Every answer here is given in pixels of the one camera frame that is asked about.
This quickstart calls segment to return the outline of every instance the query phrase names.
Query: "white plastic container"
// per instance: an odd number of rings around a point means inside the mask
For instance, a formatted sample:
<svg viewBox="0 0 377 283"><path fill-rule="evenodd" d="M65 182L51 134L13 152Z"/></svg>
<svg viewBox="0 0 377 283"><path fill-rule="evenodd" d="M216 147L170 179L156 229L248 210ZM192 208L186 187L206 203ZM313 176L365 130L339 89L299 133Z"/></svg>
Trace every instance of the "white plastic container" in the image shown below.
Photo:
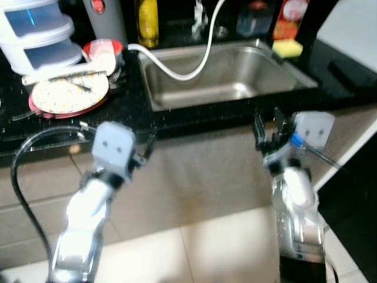
<svg viewBox="0 0 377 283"><path fill-rule="evenodd" d="M0 0L0 48L14 72L35 74L81 59L72 19L57 0Z"/></svg>

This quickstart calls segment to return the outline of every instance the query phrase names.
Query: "white tile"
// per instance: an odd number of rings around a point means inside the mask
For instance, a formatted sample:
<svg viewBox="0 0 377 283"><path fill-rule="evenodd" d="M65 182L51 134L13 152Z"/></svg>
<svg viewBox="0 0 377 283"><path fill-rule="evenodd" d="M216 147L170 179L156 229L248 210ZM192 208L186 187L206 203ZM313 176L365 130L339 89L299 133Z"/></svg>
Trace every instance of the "white tile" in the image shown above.
<svg viewBox="0 0 377 283"><path fill-rule="evenodd" d="M332 261L339 277L359 269L331 229L325 233L325 252ZM330 268L327 268L327 273L329 279L334 278Z"/></svg>
<svg viewBox="0 0 377 283"><path fill-rule="evenodd" d="M268 206L182 228L194 282L277 280L275 221Z"/></svg>
<svg viewBox="0 0 377 283"><path fill-rule="evenodd" d="M45 282L47 263L0 272L5 283ZM180 230L105 246L95 283L192 283Z"/></svg>
<svg viewBox="0 0 377 283"><path fill-rule="evenodd" d="M328 283L335 283L334 279L328 280ZM353 271L339 277L339 283L369 283L360 270Z"/></svg>

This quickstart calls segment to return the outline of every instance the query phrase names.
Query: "sink basin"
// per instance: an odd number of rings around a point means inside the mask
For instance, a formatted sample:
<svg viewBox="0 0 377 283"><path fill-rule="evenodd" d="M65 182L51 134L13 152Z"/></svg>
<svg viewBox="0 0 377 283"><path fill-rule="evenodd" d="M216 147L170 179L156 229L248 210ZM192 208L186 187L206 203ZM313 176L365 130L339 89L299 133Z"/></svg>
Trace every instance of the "sink basin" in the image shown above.
<svg viewBox="0 0 377 283"><path fill-rule="evenodd" d="M206 46L153 51L166 66L180 74L193 71ZM296 67L274 55L261 40L215 44L202 72L190 81L176 81L145 55L138 56L153 111L238 100L318 84Z"/></svg>

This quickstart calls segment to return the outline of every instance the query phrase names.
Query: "yellow bottle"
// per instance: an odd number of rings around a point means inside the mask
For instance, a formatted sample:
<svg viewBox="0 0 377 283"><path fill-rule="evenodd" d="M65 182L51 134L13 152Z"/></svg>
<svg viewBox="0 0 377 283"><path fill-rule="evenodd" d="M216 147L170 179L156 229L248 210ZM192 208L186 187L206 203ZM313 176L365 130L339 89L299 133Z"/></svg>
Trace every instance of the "yellow bottle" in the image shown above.
<svg viewBox="0 0 377 283"><path fill-rule="evenodd" d="M158 45L157 0L135 0L139 43L153 48Z"/></svg>

